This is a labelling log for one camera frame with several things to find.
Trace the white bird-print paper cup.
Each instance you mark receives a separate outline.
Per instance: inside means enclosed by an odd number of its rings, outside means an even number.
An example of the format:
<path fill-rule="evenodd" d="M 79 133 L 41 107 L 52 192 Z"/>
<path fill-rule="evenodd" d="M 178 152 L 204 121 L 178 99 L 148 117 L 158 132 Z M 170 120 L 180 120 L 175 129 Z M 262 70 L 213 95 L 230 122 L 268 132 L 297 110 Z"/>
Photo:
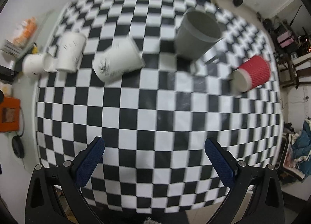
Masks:
<path fill-rule="evenodd" d="M 54 71 L 54 57 L 50 53 L 28 54 L 22 63 L 22 73 L 28 78 L 37 78 Z"/>

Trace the red ribbed paper cup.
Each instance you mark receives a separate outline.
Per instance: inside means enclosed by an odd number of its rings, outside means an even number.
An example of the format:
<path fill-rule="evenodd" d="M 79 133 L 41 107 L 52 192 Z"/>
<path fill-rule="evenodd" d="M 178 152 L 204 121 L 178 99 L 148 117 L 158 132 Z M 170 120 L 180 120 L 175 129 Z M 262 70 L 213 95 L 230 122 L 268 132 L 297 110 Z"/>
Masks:
<path fill-rule="evenodd" d="M 254 55 L 232 72 L 232 84 L 241 93 L 252 90 L 270 79 L 270 64 L 261 55 Z"/>

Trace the upright white paper cup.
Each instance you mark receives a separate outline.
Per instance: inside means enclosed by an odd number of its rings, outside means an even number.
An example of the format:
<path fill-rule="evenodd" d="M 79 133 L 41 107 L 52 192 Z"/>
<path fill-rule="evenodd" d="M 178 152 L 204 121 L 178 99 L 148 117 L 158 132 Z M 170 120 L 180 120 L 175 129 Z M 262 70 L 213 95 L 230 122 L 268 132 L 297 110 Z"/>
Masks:
<path fill-rule="evenodd" d="M 85 35 L 78 32 L 65 32 L 59 44 L 55 69 L 59 72 L 75 73 L 85 43 Z"/>

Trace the lying white paper cup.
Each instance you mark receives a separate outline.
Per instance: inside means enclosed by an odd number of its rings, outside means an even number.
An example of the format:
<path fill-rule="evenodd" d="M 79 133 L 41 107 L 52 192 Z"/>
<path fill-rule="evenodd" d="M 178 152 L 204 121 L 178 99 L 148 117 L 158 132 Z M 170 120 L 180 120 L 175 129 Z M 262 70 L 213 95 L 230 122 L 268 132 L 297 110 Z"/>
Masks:
<path fill-rule="evenodd" d="M 144 66 L 142 55 L 131 37 L 121 39 L 103 53 L 96 54 L 92 62 L 92 68 L 102 82 L 110 82 Z"/>

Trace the black round lid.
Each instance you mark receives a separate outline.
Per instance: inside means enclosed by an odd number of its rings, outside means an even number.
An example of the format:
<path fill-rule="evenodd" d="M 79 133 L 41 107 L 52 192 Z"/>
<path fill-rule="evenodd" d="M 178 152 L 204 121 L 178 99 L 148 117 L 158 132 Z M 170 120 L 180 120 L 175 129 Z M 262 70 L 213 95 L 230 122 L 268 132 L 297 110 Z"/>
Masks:
<path fill-rule="evenodd" d="M 19 135 L 12 138 L 12 149 L 17 158 L 23 159 L 25 156 L 24 146 Z"/>

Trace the pile of blue clothes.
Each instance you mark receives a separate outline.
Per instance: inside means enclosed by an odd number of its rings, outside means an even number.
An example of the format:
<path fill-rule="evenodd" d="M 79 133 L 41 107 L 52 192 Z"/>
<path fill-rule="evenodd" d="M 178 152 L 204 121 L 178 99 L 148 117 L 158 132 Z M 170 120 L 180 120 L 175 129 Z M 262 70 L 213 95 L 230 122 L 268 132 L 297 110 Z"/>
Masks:
<path fill-rule="evenodd" d="M 310 176 L 310 142 L 310 118 L 307 118 L 303 123 L 303 129 L 292 134 L 290 140 L 290 166 L 299 170 L 305 178 Z"/>

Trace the orange box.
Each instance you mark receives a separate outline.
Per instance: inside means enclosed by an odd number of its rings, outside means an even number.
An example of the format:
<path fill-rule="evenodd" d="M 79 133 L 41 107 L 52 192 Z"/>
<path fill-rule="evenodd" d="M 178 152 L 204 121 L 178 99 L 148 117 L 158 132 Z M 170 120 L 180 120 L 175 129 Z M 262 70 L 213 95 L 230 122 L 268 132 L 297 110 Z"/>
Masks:
<path fill-rule="evenodd" d="M 0 133 L 19 130 L 20 100 L 13 97 L 4 97 L 1 102 Z"/>

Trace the side wooden chair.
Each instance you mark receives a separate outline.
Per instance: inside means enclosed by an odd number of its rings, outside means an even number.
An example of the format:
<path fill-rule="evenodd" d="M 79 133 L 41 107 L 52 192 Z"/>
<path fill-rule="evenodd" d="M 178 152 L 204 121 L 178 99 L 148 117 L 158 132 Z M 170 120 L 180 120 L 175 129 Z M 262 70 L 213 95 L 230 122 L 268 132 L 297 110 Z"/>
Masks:
<path fill-rule="evenodd" d="M 282 89 L 288 87 L 299 88 L 299 86 L 310 86 L 310 80 L 302 81 L 302 78 L 310 78 L 310 66 L 302 69 L 297 69 L 305 63 L 310 63 L 310 53 L 292 59 L 288 54 L 282 54 L 281 56 L 275 55 L 279 86 Z M 281 80 L 281 73 L 288 72 L 289 79 Z"/>

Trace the checkered tablecloth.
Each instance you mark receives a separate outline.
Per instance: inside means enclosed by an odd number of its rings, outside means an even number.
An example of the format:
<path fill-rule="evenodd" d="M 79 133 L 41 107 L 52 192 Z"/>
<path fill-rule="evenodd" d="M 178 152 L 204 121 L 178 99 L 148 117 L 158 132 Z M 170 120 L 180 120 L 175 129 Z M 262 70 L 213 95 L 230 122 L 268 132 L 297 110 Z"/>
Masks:
<path fill-rule="evenodd" d="M 174 38 L 189 8 L 215 14 L 225 27 L 198 72 L 178 58 Z M 243 18 L 196 0 L 78 0 L 65 6 L 47 50 L 56 55 L 61 37 L 87 38 L 74 74 L 42 77 L 36 102 L 36 140 L 41 163 L 73 159 L 100 136 L 105 152 L 87 185 L 87 202 L 150 214 L 180 212 L 220 202 L 226 188 L 204 152 L 218 140 L 238 160 L 264 167 L 275 158 L 281 128 L 277 71 L 270 80 L 235 94 L 229 76 L 254 55 L 273 63 L 266 34 Z M 94 56 L 131 37 L 145 62 L 139 70 L 102 82 Z"/>

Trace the orange snack bag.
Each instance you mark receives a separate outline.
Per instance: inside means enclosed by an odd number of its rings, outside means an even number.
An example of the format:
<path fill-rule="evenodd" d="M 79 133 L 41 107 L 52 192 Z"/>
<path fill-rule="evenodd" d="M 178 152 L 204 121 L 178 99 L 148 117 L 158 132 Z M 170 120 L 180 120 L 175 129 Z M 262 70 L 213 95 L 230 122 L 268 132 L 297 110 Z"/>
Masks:
<path fill-rule="evenodd" d="M 19 48 L 25 47 L 36 30 L 36 18 L 32 17 L 24 20 L 14 31 L 12 43 Z"/>

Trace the grey mug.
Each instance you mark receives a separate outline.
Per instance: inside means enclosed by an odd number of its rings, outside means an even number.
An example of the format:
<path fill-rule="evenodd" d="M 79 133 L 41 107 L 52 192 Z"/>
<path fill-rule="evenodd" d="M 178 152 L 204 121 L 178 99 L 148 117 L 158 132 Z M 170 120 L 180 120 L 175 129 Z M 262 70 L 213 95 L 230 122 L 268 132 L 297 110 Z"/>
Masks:
<path fill-rule="evenodd" d="M 186 60 L 196 61 L 221 39 L 221 28 L 212 14 L 189 9 L 176 32 L 175 51 Z"/>

